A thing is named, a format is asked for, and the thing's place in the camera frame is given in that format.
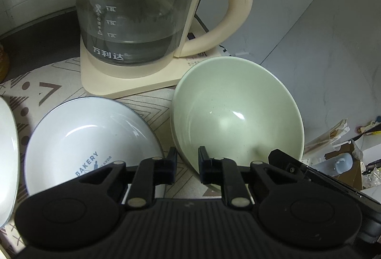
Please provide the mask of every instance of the brown dot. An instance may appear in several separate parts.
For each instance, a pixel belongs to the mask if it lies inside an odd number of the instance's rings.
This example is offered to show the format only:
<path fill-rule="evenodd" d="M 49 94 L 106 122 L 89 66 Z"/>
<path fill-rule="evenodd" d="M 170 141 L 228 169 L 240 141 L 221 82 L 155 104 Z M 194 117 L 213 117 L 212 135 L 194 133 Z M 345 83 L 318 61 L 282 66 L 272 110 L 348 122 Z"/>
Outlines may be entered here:
<path fill-rule="evenodd" d="M 21 138 L 21 145 L 26 146 L 29 142 L 29 136 L 23 136 Z"/>
<path fill-rule="evenodd" d="M 28 107 L 25 107 L 25 108 L 22 108 L 21 112 L 20 112 L 20 115 L 21 116 L 25 116 L 27 115 L 29 112 L 29 108 Z"/>
<path fill-rule="evenodd" d="M 22 90 L 27 90 L 30 86 L 30 82 L 25 82 L 23 85 L 22 85 Z"/>

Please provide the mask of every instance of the brown cardboard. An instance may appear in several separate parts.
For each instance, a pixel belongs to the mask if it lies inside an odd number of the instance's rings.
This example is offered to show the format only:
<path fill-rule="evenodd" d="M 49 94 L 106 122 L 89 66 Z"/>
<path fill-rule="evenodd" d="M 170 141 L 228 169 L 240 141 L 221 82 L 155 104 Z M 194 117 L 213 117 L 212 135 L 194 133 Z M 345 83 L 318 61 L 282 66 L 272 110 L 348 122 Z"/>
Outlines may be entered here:
<path fill-rule="evenodd" d="M 339 151 L 334 151 L 334 152 L 326 154 L 325 159 L 330 159 L 330 158 L 338 156 L 342 153 L 349 153 L 353 159 L 352 169 L 350 169 L 347 172 L 344 172 L 343 174 L 336 176 L 335 178 L 338 179 L 339 181 L 347 184 L 348 186 L 351 186 L 351 187 L 355 188 L 356 190 L 361 191 L 362 190 L 362 180 L 361 180 L 360 161 L 353 157 L 353 155 L 352 155 L 353 150 L 354 150 L 353 144 L 347 143 L 347 144 L 342 145 Z"/>

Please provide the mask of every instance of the ribbed black surface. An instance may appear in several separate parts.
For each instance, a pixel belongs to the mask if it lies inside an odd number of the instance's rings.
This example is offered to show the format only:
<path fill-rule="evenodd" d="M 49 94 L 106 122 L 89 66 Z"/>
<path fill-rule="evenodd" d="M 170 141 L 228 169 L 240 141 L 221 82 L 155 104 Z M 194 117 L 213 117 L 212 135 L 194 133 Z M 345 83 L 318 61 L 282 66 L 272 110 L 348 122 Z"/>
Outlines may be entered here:
<path fill-rule="evenodd" d="M 17 258 L 359 258 L 349 246 L 327 252 L 287 247 L 264 233 L 248 212 L 226 208 L 221 200 L 158 200 L 130 212 L 106 239 L 66 253 L 27 247 Z"/>

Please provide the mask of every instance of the cup handle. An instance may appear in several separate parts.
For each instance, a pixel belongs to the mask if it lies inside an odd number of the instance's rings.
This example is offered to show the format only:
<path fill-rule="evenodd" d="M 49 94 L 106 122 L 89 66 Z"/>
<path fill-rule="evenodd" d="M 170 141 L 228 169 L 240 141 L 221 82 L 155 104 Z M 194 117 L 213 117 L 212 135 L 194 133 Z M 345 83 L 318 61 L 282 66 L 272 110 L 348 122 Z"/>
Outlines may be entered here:
<path fill-rule="evenodd" d="M 206 34 L 186 41 L 178 57 L 205 52 L 229 38 L 247 19 L 253 0 L 228 0 L 224 18 Z"/>

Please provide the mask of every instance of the bowl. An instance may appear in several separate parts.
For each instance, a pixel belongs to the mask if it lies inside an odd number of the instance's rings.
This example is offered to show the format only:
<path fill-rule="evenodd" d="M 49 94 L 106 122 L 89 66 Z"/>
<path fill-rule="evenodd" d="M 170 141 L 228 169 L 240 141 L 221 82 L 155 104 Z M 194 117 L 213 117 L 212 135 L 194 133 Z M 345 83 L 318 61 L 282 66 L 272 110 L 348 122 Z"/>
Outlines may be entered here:
<path fill-rule="evenodd" d="M 251 61 L 222 56 L 189 69 L 176 87 L 171 130 L 183 160 L 198 173 L 198 148 L 210 158 L 249 166 L 279 149 L 300 160 L 304 131 L 287 88 Z"/>
<path fill-rule="evenodd" d="M 50 111 L 34 130 L 25 155 L 25 182 L 33 195 L 114 161 L 137 166 L 163 157 L 148 124 L 114 100 L 83 97 Z M 163 197 L 165 185 L 156 187 Z"/>

